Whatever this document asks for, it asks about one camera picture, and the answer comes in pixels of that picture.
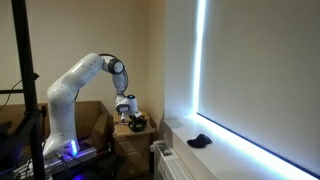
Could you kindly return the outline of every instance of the bright light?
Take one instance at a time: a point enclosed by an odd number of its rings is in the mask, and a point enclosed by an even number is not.
[[[194,74],[193,74],[194,75],[193,77],[193,108],[192,108],[193,112],[198,111],[201,53],[202,53],[202,39],[203,39],[205,10],[206,10],[206,0],[198,0]]]
[[[196,17],[196,44],[194,56],[194,82],[193,82],[193,112],[198,112],[199,103],[199,86],[200,86],[200,71],[201,71],[201,58],[202,58],[202,40],[204,31],[206,0],[198,0],[197,17]],[[289,179],[316,179],[315,177],[307,174],[306,172],[296,168],[295,166],[283,161],[282,159],[272,155],[271,153],[261,149],[260,147],[248,142],[245,139],[233,134],[232,132],[218,126],[215,123],[196,115],[199,121],[210,127],[212,132],[220,136],[226,142],[230,143],[237,149],[247,153],[252,158],[264,164],[266,167],[277,171],[279,174]]]
[[[72,155],[75,156],[78,153],[77,146],[74,140],[71,141]]]
[[[247,140],[237,136],[236,134],[220,127],[219,125],[208,121],[207,119],[194,115],[197,122],[208,127],[212,133],[217,135],[219,138],[225,140],[233,147],[237,148],[241,152],[248,154],[250,157],[265,165],[266,168],[272,169],[288,179],[297,180],[316,180],[317,178],[309,175],[308,173],[300,170],[299,168],[285,162],[284,160],[274,156],[273,154],[261,149],[260,147],[248,142]]]

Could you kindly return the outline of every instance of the table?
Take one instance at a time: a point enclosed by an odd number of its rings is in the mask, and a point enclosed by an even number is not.
[[[120,167],[117,179],[127,179],[149,173],[150,167],[150,134],[155,132],[147,122],[144,131],[133,132],[130,128],[120,123],[120,115],[114,112],[114,150],[116,154],[126,158],[125,163]]]

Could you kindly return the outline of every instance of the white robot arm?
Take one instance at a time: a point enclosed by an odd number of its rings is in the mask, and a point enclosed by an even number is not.
[[[124,95],[128,77],[123,63],[112,55],[88,54],[48,88],[50,135],[43,150],[45,161],[52,161],[56,153],[75,156],[80,151],[75,130],[75,96],[101,69],[113,75],[117,111],[123,117],[141,116],[136,98]]]

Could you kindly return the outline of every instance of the white roller blind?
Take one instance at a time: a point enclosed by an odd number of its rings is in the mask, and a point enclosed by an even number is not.
[[[199,113],[320,175],[320,1],[207,1]]]

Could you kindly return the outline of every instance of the white wall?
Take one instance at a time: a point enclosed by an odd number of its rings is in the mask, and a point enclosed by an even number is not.
[[[164,113],[164,62],[165,62],[165,29],[166,1],[149,0],[148,7],[148,90],[147,112],[159,128]]]
[[[165,118],[192,112],[196,2],[167,1]]]
[[[146,106],[147,0],[26,2],[34,71],[40,75],[36,81],[38,102],[47,101],[47,88],[55,80],[95,52],[113,54],[124,62],[129,75],[126,94],[136,95],[139,105]],[[0,89],[10,89],[20,80],[11,1],[1,1],[0,8]],[[112,112],[114,96],[111,75],[101,71],[80,90],[78,101],[101,100]],[[1,95],[0,102],[6,98]],[[23,103],[22,95],[12,95],[9,103]]]

